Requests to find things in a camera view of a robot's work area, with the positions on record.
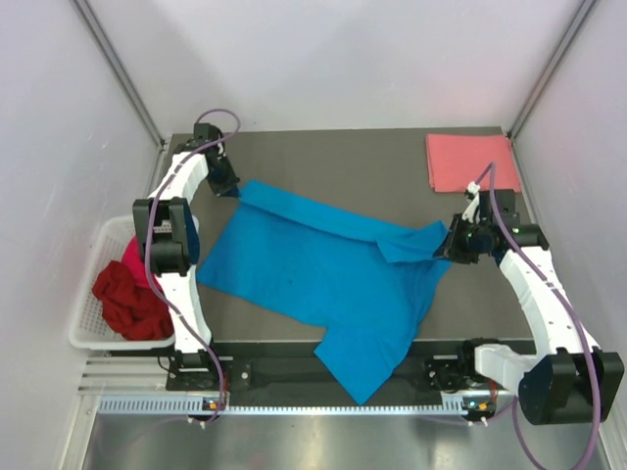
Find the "white plastic basket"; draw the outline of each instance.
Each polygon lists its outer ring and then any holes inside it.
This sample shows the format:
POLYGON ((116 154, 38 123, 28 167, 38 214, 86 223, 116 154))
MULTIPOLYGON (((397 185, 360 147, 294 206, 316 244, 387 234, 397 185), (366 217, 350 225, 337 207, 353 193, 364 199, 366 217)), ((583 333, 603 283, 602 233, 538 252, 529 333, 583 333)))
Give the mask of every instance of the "white plastic basket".
POLYGON ((174 343, 174 335, 159 341, 129 341, 115 333, 102 318, 102 304, 91 293, 98 274, 111 260, 121 256, 135 236, 132 215, 112 218, 100 230, 92 256, 80 286, 70 329, 70 343, 77 347, 96 351, 150 350, 174 343))

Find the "wire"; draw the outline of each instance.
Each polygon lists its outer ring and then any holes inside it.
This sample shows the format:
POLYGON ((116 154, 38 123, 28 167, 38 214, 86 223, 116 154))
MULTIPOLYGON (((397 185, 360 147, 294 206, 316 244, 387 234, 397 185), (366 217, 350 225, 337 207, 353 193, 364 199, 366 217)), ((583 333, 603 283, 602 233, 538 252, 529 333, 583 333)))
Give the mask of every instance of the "wire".
POLYGON ((490 400, 492 400, 493 404, 497 404, 497 399, 499 398, 499 388, 497 383, 494 380, 490 381, 490 400))
MULTIPOLYGON (((599 390, 599 381, 597 379, 597 369, 595 367, 595 363, 590 353, 590 345, 588 344, 588 340, 586 339, 586 334, 583 329, 583 325, 581 323, 581 319, 573 309, 572 305, 568 301, 568 299, 557 289, 557 287, 549 281, 547 275, 540 269, 536 264, 527 257, 522 249, 518 246, 516 241, 513 239, 509 230, 507 229, 506 224, 503 222, 503 218, 501 217, 501 213, 499 211, 499 206, 497 204, 497 195, 495 189, 495 181, 496 181, 496 173, 497 173, 497 164, 492 162, 488 165, 488 167, 481 173, 476 183, 479 184, 481 180, 490 172, 490 203, 494 210, 495 219, 503 232, 503 235, 506 237, 507 242, 511 246, 511 248, 522 258, 522 260, 527 263, 527 265, 531 268, 532 271, 536 273, 536 275, 547 285, 547 287, 551 290, 551 292, 557 297, 557 300, 563 305, 564 309, 570 316, 572 323, 575 327, 575 331, 577 332, 577 336, 581 341, 581 347, 583 349, 584 359, 586 361, 586 366, 588 368, 588 375, 590 377, 590 387, 592 390, 592 428, 590 430, 590 436, 588 438, 588 443, 586 444, 586 448, 584 450, 583 455, 579 459, 579 461, 572 467, 572 470, 582 470, 587 465, 590 459, 592 458, 595 447, 597 446, 597 436, 599 433, 599 427, 601 425, 601 392, 599 390)), ((531 453, 529 446, 525 442, 522 431, 520 429, 520 423, 518 421, 518 397, 514 397, 512 406, 512 418, 513 418, 513 427, 516 432, 516 436, 520 441, 520 445, 522 446, 522 450, 525 452, 531 463, 540 470, 547 470, 542 464, 536 459, 536 457, 531 453)))
POLYGON ((159 366, 164 369, 167 373, 169 373, 169 369, 165 368, 163 364, 161 364, 161 356, 158 355, 157 356, 157 363, 159 364, 159 366))
POLYGON ((166 296, 159 290, 157 285, 155 284, 155 281, 153 280, 153 276, 152 276, 152 271, 150 269, 150 258, 151 258, 152 244, 153 244, 153 229, 155 228, 155 218, 157 216, 157 205, 159 204, 159 200, 161 199, 161 197, 164 194, 164 192, 166 191, 166 189, 172 184, 172 182, 174 181, 174 179, 178 175, 178 171, 187 162, 189 162, 194 156, 200 154, 201 152, 204 152, 205 150, 207 150, 207 149, 209 149, 211 147, 214 147, 215 145, 221 144, 222 142, 225 142, 228 139, 232 138, 234 135, 236 135, 239 132, 239 130, 240 130, 241 126, 242 126, 242 122, 241 122, 240 118, 235 113, 233 113, 231 110, 227 110, 227 109, 224 109, 224 108, 215 108, 215 109, 208 110, 208 111, 202 113, 198 117, 198 119, 196 119, 196 123, 198 123, 205 116, 208 116, 208 115, 211 115, 211 114, 214 114, 214 113, 226 113, 228 115, 231 115, 235 119, 235 122, 236 122, 235 130, 233 130, 233 132, 228 134, 228 135, 224 135, 223 137, 220 137, 219 139, 216 139, 216 140, 214 140, 212 142, 208 142, 206 144, 203 144, 200 147, 198 147, 195 150, 193 150, 191 153, 189 153, 187 156, 185 156, 180 161, 180 163, 174 169, 174 172, 168 177, 168 179, 166 179, 166 181, 164 181, 161 184, 161 186, 159 187, 159 190, 157 191, 157 194, 155 194, 155 196, 153 198, 153 202, 152 202, 152 205, 150 207, 150 215, 148 217, 148 234, 146 236, 146 253, 145 253, 145 257, 144 257, 144 271, 146 273, 146 279, 148 279, 148 284, 150 285, 150 288, 155 293, 155 295, 159 299, 161 299, 174 312, 174 314, 176 315, 178 320, 182 323, 182 325, 189 332, 189 334, 194 339, 196 339, 196 341, 198 341, 198 343, 200 343, 200 345, 205 349, 205 351, 207 351, 207 354, 210 356, 210 358, 212 359, 212 362, 216 366, 217 377, 218 377, 218 387, 219 387, 219 392, 218 392, 219 393, 219 398, 218 398, 218 406, 216 408, 216 412, 209 419, 209 421, 208 421, 209 423, 211 423, 214 420, 216 420, 218 413, 225 408, 225 403, 224 403, 224 373, 222 371, 222 368, 221 368, 221 366, 219 364, 219 360, 217 359, 217 355, 214 352, 214 350, 212 350, 212 348, 207 344, 207 342, 205 340, 203 340, 203 338, 201 338, 201 336, 197 332, 194 331, 194 329, 189 325, 189 323, 187 322, 187 320, 185 319, 185 317, 183 316, 181 311, 178 309, 178 307, 175 304, 173 304, 171 301, 169 301, 166 298, 166 296))

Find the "red cloth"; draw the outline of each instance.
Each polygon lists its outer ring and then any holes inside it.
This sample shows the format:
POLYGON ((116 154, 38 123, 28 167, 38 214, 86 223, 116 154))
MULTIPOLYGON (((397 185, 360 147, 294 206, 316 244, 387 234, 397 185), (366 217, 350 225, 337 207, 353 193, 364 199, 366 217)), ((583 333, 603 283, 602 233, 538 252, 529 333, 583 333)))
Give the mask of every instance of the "red cloth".
MULTIPOLYGON (((504 135, 427 134, 429 183, 436 193, 463 193, 489 163, 497 164, 496 189, 520 192, 518 173, 504 135)), ((490 185, 490 176, 481 189, 490 185)))
POLYGON ((138 287, 121 262, 111 261, 91 291, 102 302, 102 317, 125 339, 161 340, 174 333, 166 304, 150 289, 138 287))
MULTIPOLYGON (((124 250, 124 254, 121 256, 121 263, 126 266, 130 273, 135 279, 135 285, 137 287, 145 287, 146 289, 150 289, 148 285, 148 279, 146 279, 146 271, 144 269, 144 263, 141 262, 141 258, 139 257, 139 246, 137 245, 137 237, 133 237, 128 243, 126 250, 124 250)), ((157 282, 157 278, 153 274, 153 281, 159 290, 161 291, 161 286, 159 282, 157 282)))

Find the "folded pink cloth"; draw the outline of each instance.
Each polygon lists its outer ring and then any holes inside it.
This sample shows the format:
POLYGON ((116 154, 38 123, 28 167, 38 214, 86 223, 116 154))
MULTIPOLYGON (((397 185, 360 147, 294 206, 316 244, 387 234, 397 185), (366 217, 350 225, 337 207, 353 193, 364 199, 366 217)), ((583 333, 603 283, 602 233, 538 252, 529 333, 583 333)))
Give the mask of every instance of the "folded pink cloth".
MULTIPOLYGON (((490 164, 497 164, 496 189, 520 192, 520 181, 504 135, 427 134, 429 184, 438 193, 462 193, 490 164)), ((489 176, 481 187, 488 188, 489 176)))

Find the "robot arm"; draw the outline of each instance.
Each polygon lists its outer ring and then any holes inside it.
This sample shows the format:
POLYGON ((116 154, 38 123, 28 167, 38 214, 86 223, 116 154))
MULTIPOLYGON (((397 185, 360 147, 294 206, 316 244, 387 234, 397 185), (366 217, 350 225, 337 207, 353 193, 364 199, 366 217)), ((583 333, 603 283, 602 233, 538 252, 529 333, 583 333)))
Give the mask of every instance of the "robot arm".
MULTIPOLYGON (((223 143, 191 158, 189 155, 200 146, 220 138, 222 133, 217 127, 196 123, 193 138, 174 151, 171 166, 157 189, 148 199, 137 200, 133 204, 135 232, 143 262, 150 209, 156 195, 163 191, 152 227, 151 271, 166 298, 179 308, 181 316, 206 344, 211 343, 212 333, 203 316, 196 288, 200 241, 197 220, 192 217, 189 205, 205 180, 217 196, 236 197, 239 194, 239 178, 226 156, 223 143)), ((174 368, 177 371, 210 370, 206 352, 171 309, 170 315, 175 334, 174 368)))
MULTIPOLYGON (((453 262, 474 263, 479 255, 492 256, 518 297, 529 323, 536 355, 521 355, 498 340, 470 340, 462 358, 464 374, 473 380, 492 379, 519 397, 532 424, 590 422, 592 398, 582 344, 573 320, 552 290, 567 300, 555 274, 549 244, 538 225, 522 225, 515 211, 513 191, 496 191, 500 215, 524 255, 546 274, 541 279, 512 250, 496 223, 488 191, 471 183, 469 202, 456 214, 435 256, 453 262)), ((624 373, 616 352, 602 352, 584 329, 597 368, 602 398, 602 420, 614 401, 624 373)))

